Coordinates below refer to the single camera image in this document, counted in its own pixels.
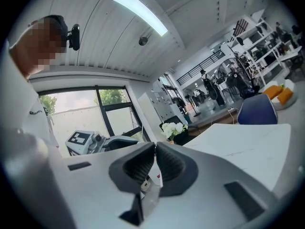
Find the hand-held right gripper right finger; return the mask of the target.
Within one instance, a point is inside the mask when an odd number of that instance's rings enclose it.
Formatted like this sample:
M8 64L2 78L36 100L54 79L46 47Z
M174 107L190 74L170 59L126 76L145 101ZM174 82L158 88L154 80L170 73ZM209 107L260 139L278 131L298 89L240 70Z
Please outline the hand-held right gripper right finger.
M277 203L224 158L159 142L156 160L163 187L145 229L240 229Z

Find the orange cushion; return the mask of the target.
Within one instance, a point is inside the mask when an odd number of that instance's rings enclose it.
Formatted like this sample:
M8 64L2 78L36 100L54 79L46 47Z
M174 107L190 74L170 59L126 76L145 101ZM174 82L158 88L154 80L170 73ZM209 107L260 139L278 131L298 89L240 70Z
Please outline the orange cushion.
M263 91L263 94L267 95L270 100L273 100L275 97L277 97L281 92L283 91L283 88L278 85L271 85L268 88L266 88Z
M292 98L293 95L293 91L291 91L287 87L278 95L277 99L281 105L285 105Z

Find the white round lounge seat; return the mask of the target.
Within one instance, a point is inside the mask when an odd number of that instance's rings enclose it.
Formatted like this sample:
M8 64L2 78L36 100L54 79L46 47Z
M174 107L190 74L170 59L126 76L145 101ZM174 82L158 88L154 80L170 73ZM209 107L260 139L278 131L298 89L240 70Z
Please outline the white round lounge seat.
M278 78L270 81L262 93L269 97L277 111L290 107L297 100L296 84L289 79Z

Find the white storage shelf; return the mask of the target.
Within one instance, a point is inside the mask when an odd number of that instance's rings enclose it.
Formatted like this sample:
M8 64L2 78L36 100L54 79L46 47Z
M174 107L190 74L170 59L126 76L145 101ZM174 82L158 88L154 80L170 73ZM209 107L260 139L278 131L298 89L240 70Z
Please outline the white storage shelf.
M302 55L303 37L300 34L294 38L281 27L274 30L264 20L251 26L241 19L228 47L239 58L250 80L263 87L274 78L285 78L290 73L286 62Z

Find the round grey ceiling fixture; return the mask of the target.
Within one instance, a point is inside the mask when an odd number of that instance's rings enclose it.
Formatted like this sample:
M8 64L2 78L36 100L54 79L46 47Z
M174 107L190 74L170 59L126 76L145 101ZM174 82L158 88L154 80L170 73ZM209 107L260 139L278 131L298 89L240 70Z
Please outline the round grey ceiling fixture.
M147 36L142 36L142 37L140 37L140 38L139 38L139 41L138 41L138 44L139 44L140 46L145 46L145 45L147 44L147 42L148 42L150 36L151 36L151 33L148 34Z

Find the black standing fan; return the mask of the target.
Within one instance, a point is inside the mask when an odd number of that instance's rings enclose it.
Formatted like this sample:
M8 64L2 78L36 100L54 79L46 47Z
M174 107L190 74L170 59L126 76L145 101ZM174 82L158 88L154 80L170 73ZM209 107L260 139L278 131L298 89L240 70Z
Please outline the black standing fan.
M194 117L198 117L198 116L201 114L201 112L199 112L199 111L197 111L197 110L195 109L195 104L194 104L194 102L193 102L192 97L191 97L189 94L186 94L184 97L185 97L185 99L188 100L189 103L191 104L192 109L193 109L194 112L195 112Z

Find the large round fan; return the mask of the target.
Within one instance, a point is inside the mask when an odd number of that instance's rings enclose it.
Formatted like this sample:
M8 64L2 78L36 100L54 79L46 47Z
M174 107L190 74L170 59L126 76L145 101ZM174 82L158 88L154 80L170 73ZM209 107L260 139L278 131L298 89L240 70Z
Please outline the large round fan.
M247 71L249 64L235 56L220 63L217 68L217 83L225 88L223 92L228 92L232 99L240 97L247 99L259 94L260 86L254 83L253 77Z

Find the long ceiling light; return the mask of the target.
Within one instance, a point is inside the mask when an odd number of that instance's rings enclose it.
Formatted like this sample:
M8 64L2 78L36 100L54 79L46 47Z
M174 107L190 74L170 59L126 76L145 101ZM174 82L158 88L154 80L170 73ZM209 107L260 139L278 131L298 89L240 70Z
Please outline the long ceiling light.
M126 7L147 24L149 24L161 37L164 36L168 30L161 20L140 0L113 0L122 6Z

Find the white flower bouquet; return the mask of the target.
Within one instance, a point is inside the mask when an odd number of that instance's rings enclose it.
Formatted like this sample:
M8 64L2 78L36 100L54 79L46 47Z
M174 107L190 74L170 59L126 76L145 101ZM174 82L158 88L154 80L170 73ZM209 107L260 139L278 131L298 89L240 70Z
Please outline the white flower bouquet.
M163 123L161 125L161 129L163 134L166 136L167 139L173 141L174 137L181 134L185 130L188 129L188 125L184 125L183 123Z

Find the person's white shirt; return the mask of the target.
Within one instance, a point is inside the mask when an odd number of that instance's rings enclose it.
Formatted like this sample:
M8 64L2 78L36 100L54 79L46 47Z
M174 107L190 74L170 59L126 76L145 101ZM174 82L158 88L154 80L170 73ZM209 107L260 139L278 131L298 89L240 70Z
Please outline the person's white shirt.
M23 60L18 47L5 40L0 52L0 126L32 134L60 155L52 120L29 82L29 77L41 71L41 67Z

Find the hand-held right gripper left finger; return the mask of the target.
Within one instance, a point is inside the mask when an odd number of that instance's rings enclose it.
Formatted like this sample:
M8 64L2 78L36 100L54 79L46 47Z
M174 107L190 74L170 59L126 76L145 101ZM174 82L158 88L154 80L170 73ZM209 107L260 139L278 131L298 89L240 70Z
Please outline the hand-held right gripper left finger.
M156 175L155 144L137 143L121 149L63 161L76 189L81 215L89 213L97 222L118 219L127 226L145 219L141 203L141 185Z

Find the black office chair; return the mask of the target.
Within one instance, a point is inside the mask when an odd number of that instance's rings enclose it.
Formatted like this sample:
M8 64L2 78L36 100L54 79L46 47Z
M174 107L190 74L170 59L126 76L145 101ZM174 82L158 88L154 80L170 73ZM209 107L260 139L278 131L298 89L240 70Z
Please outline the black office chair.
M177 117L176 115L165 120L164 123L183 123L179 117ZM190 142L191 140L193 140L195 138L195 135L200 134L200 129L197 126L194 125L188 125L188 129L185 130L184 132L182 132L181 134L177 135L174 137L174 142L177 145L185 145L186 143Z

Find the blue chair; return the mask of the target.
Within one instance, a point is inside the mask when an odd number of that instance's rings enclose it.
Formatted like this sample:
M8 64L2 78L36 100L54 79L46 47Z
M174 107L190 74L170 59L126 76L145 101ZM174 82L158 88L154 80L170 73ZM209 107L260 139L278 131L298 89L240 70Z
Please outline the blue chair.
M276 125L277 112L266 94L259 94L243 101L237 116L241 125Z

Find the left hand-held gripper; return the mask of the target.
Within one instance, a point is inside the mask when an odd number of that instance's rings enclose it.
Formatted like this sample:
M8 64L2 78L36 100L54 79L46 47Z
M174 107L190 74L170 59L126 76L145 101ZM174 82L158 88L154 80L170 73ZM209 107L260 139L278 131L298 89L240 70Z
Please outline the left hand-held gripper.
M106 139L99 132L76 130L65 142L70 156L99 153L105 144L105 150L116 150L137 144L133 137L117 135Z

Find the black railing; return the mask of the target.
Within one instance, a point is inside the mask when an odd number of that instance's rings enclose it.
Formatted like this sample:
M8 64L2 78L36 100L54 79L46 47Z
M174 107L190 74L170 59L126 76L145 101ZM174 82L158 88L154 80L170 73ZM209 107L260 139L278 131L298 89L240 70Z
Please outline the black railing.
M211 56L203 60L201 63L193 67L191 70L189 70L187 73L182 75L180 78L178 78L176 81L179 85L183 85L191 78L194 78L198 73L200 73L201 70L205 70L209 66L211 66L213 63L217 62L221 58L223 58L225 54L222 52L222 50L218 50L215 53L213 53Z

